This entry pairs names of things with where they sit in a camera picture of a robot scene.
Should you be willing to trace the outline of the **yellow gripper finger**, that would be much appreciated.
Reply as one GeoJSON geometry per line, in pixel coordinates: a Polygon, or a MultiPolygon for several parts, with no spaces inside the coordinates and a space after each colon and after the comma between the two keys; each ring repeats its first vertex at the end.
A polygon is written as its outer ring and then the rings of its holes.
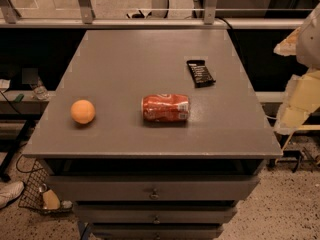
{"type": "Polygon", "coordinates": [[[287,83],[274,130],[290,135],[320,107],[320,70],[308,69],[302,75],[293,75],[287,83]]]}

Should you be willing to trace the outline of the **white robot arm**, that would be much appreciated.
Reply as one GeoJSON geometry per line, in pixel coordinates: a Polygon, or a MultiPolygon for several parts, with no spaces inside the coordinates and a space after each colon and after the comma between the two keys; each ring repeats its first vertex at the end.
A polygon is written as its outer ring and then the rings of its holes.
{"type": "Polygon", "coordinates": [[[320,107],[320,5],[303,24],[276,45],[274,52],[293,55],[308,68],[301,77],[293,75],[285,89],[274,130],[289,135],[297,130],[320,107]]]}

